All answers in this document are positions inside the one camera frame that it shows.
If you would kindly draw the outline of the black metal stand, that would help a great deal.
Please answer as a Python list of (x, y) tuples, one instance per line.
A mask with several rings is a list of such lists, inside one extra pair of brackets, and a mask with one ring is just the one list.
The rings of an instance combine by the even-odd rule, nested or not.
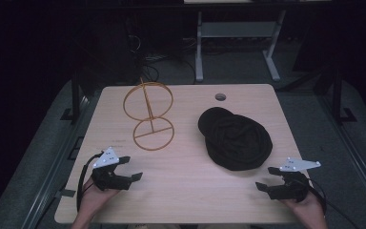
[(71, 77), (71, 107), (66, 109), (62, 116), (62, 120), (68, 120), (71, 124), (74, 124), (80, 116), (80, 94), (79, 94), (79, 80), (78, 75), (75, 73)]
[(332, 89), (332, 116), (335, 122), (342, 125), (344, 122), (356, 122), (356, 117), (349, 108), (341, 107), (342, 97), (342, 75), (339, 69), (336, 69), (333, 77)]

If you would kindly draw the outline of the black hat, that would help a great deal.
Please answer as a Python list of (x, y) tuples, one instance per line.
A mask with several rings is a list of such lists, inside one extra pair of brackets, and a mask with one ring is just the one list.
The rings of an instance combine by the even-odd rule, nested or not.
[(221, 107), (206, 110), (197, 126), (211, 160), (230, 171), (260, 167), (273, 149), (271, 137), (261, 124)]

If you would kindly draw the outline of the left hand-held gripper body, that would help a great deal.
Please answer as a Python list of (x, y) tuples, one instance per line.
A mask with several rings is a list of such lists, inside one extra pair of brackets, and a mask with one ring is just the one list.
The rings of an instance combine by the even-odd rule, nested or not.
[(91, 178), (93, 183), (101, 190), (115, 189), (128, 190), (132, 184), (131, 177), (117, 175), (114, 170), (118, 165), (119, 156), (113, 147), (109, 147), (92, 165)]

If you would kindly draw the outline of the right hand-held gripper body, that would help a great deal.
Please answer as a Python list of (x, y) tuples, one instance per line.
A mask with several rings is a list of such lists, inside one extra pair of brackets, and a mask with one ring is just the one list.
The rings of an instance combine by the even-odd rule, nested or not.
[(309, 192), (312, 192), (318, 199), (321, 195), (310, 185), (309, 179), (302, 174), (303, 170), (320, 167), (319, 161), (308, 161), (293, 157), (288, 157), (285, 163), (279, 166), (279, 170), (285, 172), (282, 177), (283, 185), (268, 188), (270, 199), (295, 199), (302, 201)]

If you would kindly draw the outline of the grey metal floor rail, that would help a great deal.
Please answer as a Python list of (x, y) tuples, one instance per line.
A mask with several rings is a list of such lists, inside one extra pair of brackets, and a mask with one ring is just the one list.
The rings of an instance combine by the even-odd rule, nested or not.
[(341, 142), (346, 148), (349, 158), (351, 159), (351, 163), (355, 167), (356, 173), (360, 177), (366, 189), (366, 163), (360, 155), (358, 148), (352, 141), (350, 135), (347, 133), (343, 123), (338, 121), (332, 114), (332, 109), (329, 101), (320, 95), (317, 97), (317, 100), (322, 107), (322, 110), (328, 116), (330, 122), (334, 126), (337, 135), (339, 136)]
[(34, 194), (20, 229), (44, 229), (56, 224), (55, 211), (61, 197), (70, 192), (66, 184), (100, 95), (97, 91), (80, 99), (77, 119), (71, 118), (70, 97), (54, 101), (24, 160), (27, 183)]

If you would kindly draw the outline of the person's left hand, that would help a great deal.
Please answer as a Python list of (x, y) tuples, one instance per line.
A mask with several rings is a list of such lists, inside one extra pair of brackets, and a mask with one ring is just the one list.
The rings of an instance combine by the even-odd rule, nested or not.
[(92, 220), (105, 204), (115, 197), (119, 190), (106, 189), (101, 191), (91, 178), (83, 186), (83, 197), (81, 200), (78, 215), (82, 219)]

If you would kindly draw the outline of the white metal desk frame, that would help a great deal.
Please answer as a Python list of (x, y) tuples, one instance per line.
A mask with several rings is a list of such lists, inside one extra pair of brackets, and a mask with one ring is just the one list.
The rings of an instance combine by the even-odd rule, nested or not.
[(273, 60), (273, 54), (281, 32), (286, 11), (282, 10), (275, 21), (262, 22), (204, 22), (202, 12), (197, 14), (195, 81), (204, 80), (202, 61), (203, 38), (270, 38), (270, 47), (263, 51), (263, 58), (273, 81), (279, 81), (280, 75)]

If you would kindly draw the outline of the gold wire hat stand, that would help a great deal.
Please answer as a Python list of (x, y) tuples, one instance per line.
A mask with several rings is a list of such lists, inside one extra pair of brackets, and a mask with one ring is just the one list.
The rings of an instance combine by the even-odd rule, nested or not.
[(122, 107), (134, 121), (132, 140), (137, 147), (158, 151), (173, 141), (175, 128), (167, 117), (173, 103), (173, 92), (159, 82), (141, 81), (128, 90)]

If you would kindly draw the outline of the person's right hand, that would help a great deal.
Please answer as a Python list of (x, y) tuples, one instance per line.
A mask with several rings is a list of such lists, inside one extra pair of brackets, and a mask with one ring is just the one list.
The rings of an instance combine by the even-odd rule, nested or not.
[(282, 199), (281, 203), (289, 207), (298, 219), (305, 223), (324, 219), (322, 206), (318, 198), (311, 192), (300, 202), (295, 199)]

